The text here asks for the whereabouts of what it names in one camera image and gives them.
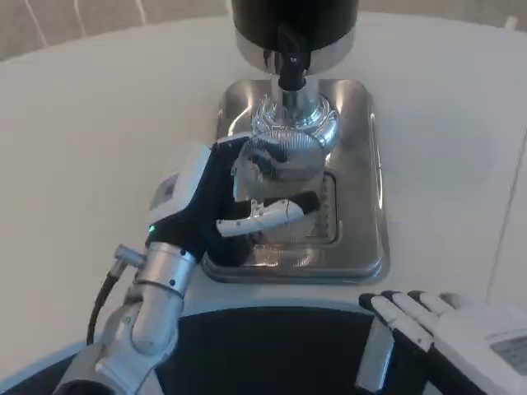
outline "white robotic hand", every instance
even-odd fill
[[[319,210],[314,191],[235,202],[232,168],[249,136],[224,138],[211,148],[187,147],[180,171],[152,199],[145,253],[117,249],[91,314],[88,347],[73,360],[57,394],[137,393],[175,349],[184,296],[203,255],[217,263],[243,262],[252,248],[244,235]],[[287,159],[280,151],[273,154]],[[133,284],[94,343],[97,316],[126,267],[137,270]]]
[[[527,393],[527,314],[458,295],[363,294],[370,310],[444,394]]]

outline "stainless steel drip tray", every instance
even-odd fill
[[[252,116],[270,93],[267,80],[231,85],[220,103],[217,137],[251,130]],[[338,284],[376,281],[386,274],[388,238],[371,97],[363,85],[349,80],[321,80],[320,94],[339,113],[337,143],[326,157],[326,198],[317,223],[327,225],[327,232],[295,245],[256,243],[239,267],[222,267],[206,257],[203,268],[211,278]]]

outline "metal joint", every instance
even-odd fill
[[[141,267],[145,263],[144,255],[122,244],[115,250],[114,258],[133,267]]]
[[[184,249],[167,243],[151,243],[135,283],[157,284],[183,296],[196,264],[194,256]]]

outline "white countertop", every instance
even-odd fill
[[[527,159],[518,171],[508,226],[500,251],[500,264],[493,278],[489,299],[527,309]]]
[[[525,34],[361,14],[351,55],[322,77],[357,79],[373,95],[389,275],[374,286],[271,286],[220,284],[198,271],[185,313],[355,309],[362,292],[385,289],[484,299],[527,127],[525,70]],[[178,163],[181,142],[211,143],[222,92],[265,77],[239,55],[227,18],[128,30],[0,63],[4,386],[76,349],[116,245],[142,247],[152,191]]]

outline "reflective metal surface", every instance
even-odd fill
[[[375,114],[365,87],[348,80],[322,80],[320,94],[338,112],[338,135],[325,161],[334,179],[336,237],[299,244],[257,244],[240,267],[208,258],[206,273],[219,281],[362,283],[380,279],[389,265],[388,239]],[[249,132],[270,81],[239,81],[222,98],[217,137]]]
[[[252,121],[255,132],[294,129],[310,134],[327,152],[338,137],[338,114],[324,95],[319,94],[319,80],[307,77],[305,87],[297,92],[284,91],[278,78],[271,80],[271,95],[266,95]]]
[[[347,53],[352,49],[354,37],[355,28],[351,29],[350,32],[339,41],[311,52],[311,62],[310,67],[307,69],[307,74],[323,72],[334,67],[337,63],[343,60]],[[251,66],[272,74],[280,73],[279,68],[281,62],[279,53],[269,49],[263,49],[258,45],[253,44],[237,29],[236,43],[241,55]]]

